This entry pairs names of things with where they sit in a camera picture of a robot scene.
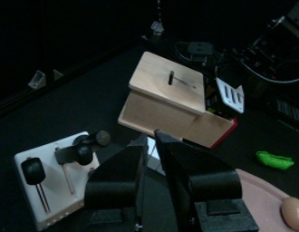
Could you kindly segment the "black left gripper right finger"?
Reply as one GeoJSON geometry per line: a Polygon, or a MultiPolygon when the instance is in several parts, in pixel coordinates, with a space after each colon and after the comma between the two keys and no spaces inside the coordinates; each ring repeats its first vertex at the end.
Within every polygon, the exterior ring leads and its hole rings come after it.
{"type": "Polygon", "coordinates": [[[205,150],[159,130],[155,140],[177,232],[259,232],[237,171],[205,150]]]}

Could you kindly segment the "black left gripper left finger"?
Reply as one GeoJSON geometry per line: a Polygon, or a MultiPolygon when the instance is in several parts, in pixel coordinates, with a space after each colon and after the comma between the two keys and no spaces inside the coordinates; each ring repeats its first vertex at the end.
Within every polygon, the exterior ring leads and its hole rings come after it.
{"type": "Polygon", "coordinates": [[[141,134],[96,169],[85,184],[88,232],[143,232],[148,136],[141,134]]]}

